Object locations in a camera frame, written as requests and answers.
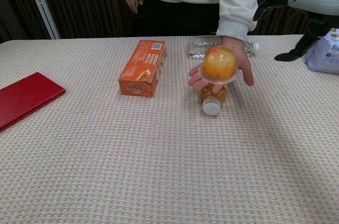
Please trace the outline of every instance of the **orange cardboard box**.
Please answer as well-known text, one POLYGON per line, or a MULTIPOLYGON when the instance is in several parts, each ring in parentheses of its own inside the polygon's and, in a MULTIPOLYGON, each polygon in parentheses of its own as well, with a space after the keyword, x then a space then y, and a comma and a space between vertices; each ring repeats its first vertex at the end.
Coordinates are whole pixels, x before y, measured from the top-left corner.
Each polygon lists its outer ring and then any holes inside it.
POLYGON ((152 97, 166 56, 164 40, 140 40, 119 77, 121 93, 152 97))

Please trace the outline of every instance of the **water bottle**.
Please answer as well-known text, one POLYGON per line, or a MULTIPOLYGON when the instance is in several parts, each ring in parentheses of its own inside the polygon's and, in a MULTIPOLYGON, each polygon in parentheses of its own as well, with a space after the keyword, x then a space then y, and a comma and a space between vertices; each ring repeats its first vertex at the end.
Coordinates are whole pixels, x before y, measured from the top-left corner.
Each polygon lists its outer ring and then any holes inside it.
MULTIPOLYGON (((197 36, 189 39, 189 57, 202 59, 207 50, 214 46, 222 45, 222 36, 197 36)), ((259 43, 245 41, 244 52, 248 55, 255 54, 260 48, 259 43)))

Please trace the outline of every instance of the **textured tablecloth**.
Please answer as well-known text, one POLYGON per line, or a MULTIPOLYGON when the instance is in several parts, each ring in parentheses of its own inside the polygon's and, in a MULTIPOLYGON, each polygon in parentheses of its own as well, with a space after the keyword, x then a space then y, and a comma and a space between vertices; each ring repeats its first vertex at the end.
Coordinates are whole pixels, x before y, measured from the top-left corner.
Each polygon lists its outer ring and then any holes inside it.
POLYGON ((153 98, 120 95, 138 38, 3 43, 0 88, 39 71, 66 93, 0 132, 0 223, 339 223, 339 78, 274 61, 299 38, 251 37, 256 84, 217 117, 187 37, 153 98))

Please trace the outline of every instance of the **bottle cap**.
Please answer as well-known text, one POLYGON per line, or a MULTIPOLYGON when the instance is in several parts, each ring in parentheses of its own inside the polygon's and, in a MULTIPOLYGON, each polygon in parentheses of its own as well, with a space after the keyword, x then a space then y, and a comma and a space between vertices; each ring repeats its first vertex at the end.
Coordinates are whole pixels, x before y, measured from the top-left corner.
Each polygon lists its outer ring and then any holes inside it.
POLYGON ((202 109, 207 115, 217 115, 221 109, 221 103, 215 98, 207 98, 202 102, 202 109))
POLYGON ((260 50, 260 44, 258 42, 253 43, 253 53, 260 50))

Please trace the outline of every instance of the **red notebook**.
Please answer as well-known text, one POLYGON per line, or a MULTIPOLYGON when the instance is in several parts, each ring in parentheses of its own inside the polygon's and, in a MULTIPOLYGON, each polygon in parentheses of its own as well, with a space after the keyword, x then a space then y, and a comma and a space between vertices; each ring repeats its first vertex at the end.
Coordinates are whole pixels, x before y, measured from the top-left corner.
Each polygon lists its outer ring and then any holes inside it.
POLYGON ((65 89, 38 72, 0 89, 0 131, 64 92, 65 89))

